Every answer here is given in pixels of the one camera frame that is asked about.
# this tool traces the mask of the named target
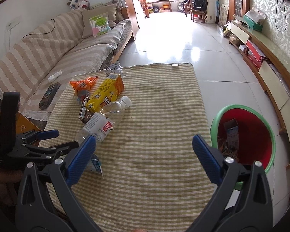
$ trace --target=trash can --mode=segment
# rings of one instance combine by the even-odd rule
[[[238,162],[251,165],[259,160],[268,173],[275,158],[275,135],[268,122],[254,109],[233,104],[220,110],[211,126],[212,146],[218,148],[218,137],[227,138],[223,123],[234,118],[238,123]],[[241,190],[241,187],[242,182],[237,182],[234,189]]]

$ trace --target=person's hand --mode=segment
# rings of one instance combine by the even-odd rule
[[[0,200],[6,205],[12,205],[12,199],[9,195],[6,184],[16,183],[21,181],[22,171],[19,170],[5,170],[0,168]]]

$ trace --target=backpack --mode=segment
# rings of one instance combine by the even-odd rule
[[[193,9],[205,11],[207,9],[208,1],[207,0],[193,0],[192,1]]]

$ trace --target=bolt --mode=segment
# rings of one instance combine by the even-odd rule
[[[33,162],[29,162],[29,163],[27,164],[27,168],[31,168],[31,167],[33,167]]]
[[[63,162],[63,159],[58,158],[55,160],[55,164],[60,165]]]
[[[224,160],[226,163],[229,163],[229,164],[232,164],[234,162],[234,159],[231,157],[226,157]]]
[[[256,161],[255,163],[254,163],[257,167],[261,167],[262,166],[262,162],[261,161]]]

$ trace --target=clear plastic bottle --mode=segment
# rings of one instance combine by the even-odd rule
[[[88,135],[96,138],[97,145],[104,140],[107,134],[116,128],[122,120],[125,110],[132,105],[127,96],[118,102],[110,103],[96,112],[82,130],[76,135],[75,140],[81,144]]]

